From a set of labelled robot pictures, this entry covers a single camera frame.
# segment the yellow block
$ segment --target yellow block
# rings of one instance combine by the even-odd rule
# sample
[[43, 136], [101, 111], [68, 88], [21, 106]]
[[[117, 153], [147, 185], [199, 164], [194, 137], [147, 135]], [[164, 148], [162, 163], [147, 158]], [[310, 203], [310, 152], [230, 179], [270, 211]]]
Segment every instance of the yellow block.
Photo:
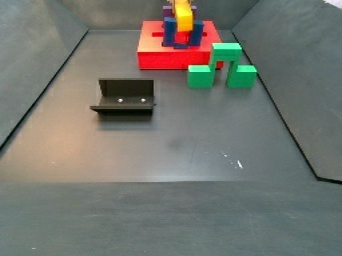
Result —
[[192, 10], [187, 0], [175, 0], [175, 18], [178, 24], [178, 31], [192, 31], [194, 17]]

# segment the gray wall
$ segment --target gray wall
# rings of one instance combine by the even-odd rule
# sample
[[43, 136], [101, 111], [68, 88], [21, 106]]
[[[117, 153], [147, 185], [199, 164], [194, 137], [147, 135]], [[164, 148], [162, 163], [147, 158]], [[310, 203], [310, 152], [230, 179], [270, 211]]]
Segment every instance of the gray wall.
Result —
[[[143, 20], [162, 18], [166, 0], [59, 0], [91, 29], [140, 29]], [[199, 18], [231, 29], [259, 0], [196, 0]]]
[[0, 0], [0, 146], [85, 32], [55, 0]]
[[342, 180], [342, 10], [260, 0], [234, 33], [317, 175]]

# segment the blue block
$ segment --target blue block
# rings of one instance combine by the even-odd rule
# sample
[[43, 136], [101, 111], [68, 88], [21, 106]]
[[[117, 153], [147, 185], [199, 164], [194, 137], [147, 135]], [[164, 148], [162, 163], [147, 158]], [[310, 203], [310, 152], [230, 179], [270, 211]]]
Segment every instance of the blue block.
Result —
[[175, 49], [188, 49], [188, 45], [187, 45], [187, 44], [175, 43], [175, 44], [174, 44], [174, 48], [175, 48]]
[[176, 34], [176, 19], [175, 18], [164, 18], [164, 36], [163, 36], [163, 46], [172, 46], [175, 42], [175, 34]]
[[200, 46], [203, 30], [204, 30], [204, 22], [195, 20], [194, 30], [191, 31], [190, 39], [188, 39], [190, 46]]

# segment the red platform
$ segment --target red platform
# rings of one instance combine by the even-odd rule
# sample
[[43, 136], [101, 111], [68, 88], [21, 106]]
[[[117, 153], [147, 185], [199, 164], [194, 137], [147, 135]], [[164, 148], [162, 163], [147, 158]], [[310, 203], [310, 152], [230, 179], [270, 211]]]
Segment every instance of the red platform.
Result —
[[200, 46], [190, 49], [163, 47], [163, 21], [144, 21], [138, 46], [140, 69], [187, 69], [188, 65], [207, 65], [211, 44], [220, 43], [220, 37], [212, 21], [204, 21], [204, 32]]

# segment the green cube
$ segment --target green cube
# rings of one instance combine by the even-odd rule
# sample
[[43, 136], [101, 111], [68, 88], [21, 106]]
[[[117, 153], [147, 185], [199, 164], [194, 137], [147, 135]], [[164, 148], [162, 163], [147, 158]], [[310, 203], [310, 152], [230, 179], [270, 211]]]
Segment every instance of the green cube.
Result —
[[190, 88], [211, 88], [214, 72], [208, 65], [190, 65], [187, 71], [187, 85]]
[[251, 88], [256, 74], [258, 71], [252, 65], [239, 65], [236, 72], [227, 77], [227, 86], [230, 88]]

